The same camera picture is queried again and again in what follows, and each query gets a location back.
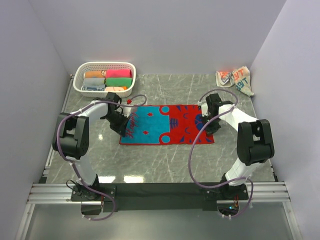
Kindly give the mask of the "red blue cat towel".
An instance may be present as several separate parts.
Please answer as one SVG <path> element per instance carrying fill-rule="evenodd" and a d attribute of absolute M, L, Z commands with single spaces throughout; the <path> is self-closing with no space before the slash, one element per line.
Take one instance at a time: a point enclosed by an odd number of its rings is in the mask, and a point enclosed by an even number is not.
<path fill-rule="evenodd" d="M 126 146 L 191 145 L 204 126 L 196 104 L 145 105 L 130 114 Z"/>

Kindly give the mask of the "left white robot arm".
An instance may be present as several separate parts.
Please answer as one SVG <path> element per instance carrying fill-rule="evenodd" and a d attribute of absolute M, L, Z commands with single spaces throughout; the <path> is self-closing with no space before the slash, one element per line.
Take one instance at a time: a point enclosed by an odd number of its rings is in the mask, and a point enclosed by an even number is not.
<path fill-rule="evenodd" d="M 97 174 L 94 172 L 86 154 L 90 145 L 90 124 L 106 120 L 112 131 L 124 137 L 134 108 L 123 104 L 116 93 L 108 93 L 105 98 L 96 98 L 85 107 L 72 112 L 62 112 L 57 117 L 52 148 L 73 168 L 82 194 L 89 201 L 100 197 L 101 189 L 95 185 Z"/>

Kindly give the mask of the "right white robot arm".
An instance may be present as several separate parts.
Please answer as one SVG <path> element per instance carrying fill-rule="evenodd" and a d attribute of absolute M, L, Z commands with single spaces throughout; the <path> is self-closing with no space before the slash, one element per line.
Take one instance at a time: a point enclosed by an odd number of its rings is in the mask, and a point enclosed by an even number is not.
<path fill-rule="evenodd" d="M 203 124 L 210 122 L 205 128 L 208 136 L 220 128 L 220 121 L 229 124 L 237 131 L 237 159 L 231 169 L 224 174 L 220 187 L 220 195 L 230 200 L 238 193 L 237 186 L 246 182 L 252 173 L 275 154 L 270 122 L 257 119 L 238 109 L 231 101 L 223 101 L 217 93 L 205 98 L 201 105 Z"/>

